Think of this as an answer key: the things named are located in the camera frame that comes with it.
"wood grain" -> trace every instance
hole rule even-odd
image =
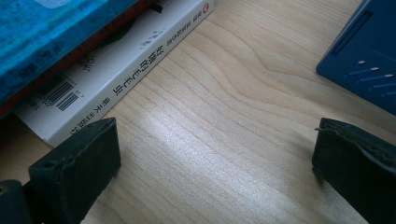
[[[323,117],[396,145],[394,116],[315,73],[359,3],[217,0],[106,115],[122,166],[84,223],[364,223],[311,171]],[[50,148],[0,125],[0,177],[26,181]]]

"white book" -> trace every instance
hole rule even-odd
[[[99,120],[214,8],[214,0],[162,0],[120,40],[93,51],[14,112],[57,147]]]

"red logo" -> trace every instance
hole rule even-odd
[[[206,3],[204,6],[204,13],[206,13],[209,10],[209,4]]]

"book spine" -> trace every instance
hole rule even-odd
[[[158,62],[164,58],[193,28],[195,28],[213,9],[214,1],[202,1],[187,13],[173,27],[164,32],[162,37],[146,53],[116,77],[110,80],[103,89],[78,111],[53,136],[47,138],[47,143],[53,147],[79,131],[91,122],[105,115],[140,79],[142,79]],[[147,63],[155,55],[155,60]]]
[[[15,62],[16,64],[0,77],[0,88],[2,89],[0,91],[0,104],[3,104],[10,96],[33,81],[75,46],[120,15],[125,8],[135,2],[136,0],[106,1],[101,6],[93,9],[82,20],[74,23],[49,40],[39,50]]]
[[[8,98],[5,103],[0,105],[0,118],[9,113],[11,109],[14,108],[16,105],[22,103],[27,97],[29,97],[40,87],[42,87],[44,83],[51,80],[56,74],[77,63],[85,55],[92,51],[98,44],[108,39],[121,27],[135,19],[138,15],[140,15],[143,11],[147,10],[152,4],[156,3],[157,1],[158,0],[138,0],[135,4],[122,12],[110,23],[102,27],[95,34],[90,36],[68,54],[63,56],[62,59],[60,59],[57,63],[52,65],[49,69],[47,69],[37,78],[35,78],[35,80],[33,80],[27,86],[23,87],[20,91]]]

